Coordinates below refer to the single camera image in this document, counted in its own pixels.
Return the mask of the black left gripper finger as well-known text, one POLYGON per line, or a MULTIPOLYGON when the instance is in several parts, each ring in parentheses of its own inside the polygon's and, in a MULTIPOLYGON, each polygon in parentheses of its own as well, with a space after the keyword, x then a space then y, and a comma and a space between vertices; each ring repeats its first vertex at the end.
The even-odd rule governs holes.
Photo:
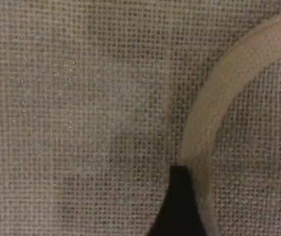
POLYGON ((166 195, 147 235, 205 236, 206 234, 198 212, 188 167, 171 166, 166 195))

